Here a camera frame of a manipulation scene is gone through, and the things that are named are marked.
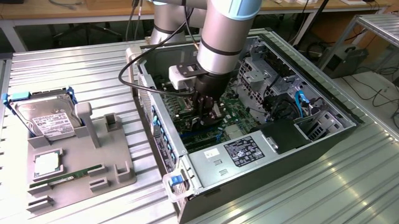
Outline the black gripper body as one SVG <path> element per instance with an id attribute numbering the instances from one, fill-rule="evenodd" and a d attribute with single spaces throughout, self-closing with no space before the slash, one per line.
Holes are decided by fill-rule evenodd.
<path id="1" fill-rule="evenodd" d="M 196 77 L 195 90 L 203 96 L 212 99 L 220 99 L 226 92 L 231 73 L 222 75 L 207 73 Z"/>

